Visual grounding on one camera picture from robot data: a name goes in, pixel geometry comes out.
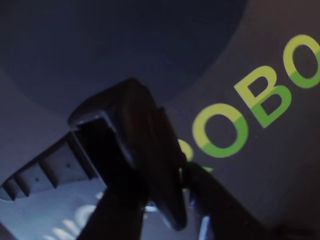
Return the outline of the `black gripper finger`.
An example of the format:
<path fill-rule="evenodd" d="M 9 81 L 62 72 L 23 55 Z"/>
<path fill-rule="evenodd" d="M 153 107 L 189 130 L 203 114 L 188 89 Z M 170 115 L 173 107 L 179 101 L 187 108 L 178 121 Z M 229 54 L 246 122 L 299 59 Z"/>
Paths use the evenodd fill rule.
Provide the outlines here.
<path fill-rule="evenodd" d="M 81 240 L 139 240 L 149 189 L 137 171 L 101 173 L 107 188 L 87 224 Z"/>
<path fill-rule="evenodd" d="M 198 240 L 264 240 L 265 228 L 195 162 L 182 169 L 189 204 L 195 213 Z"/>

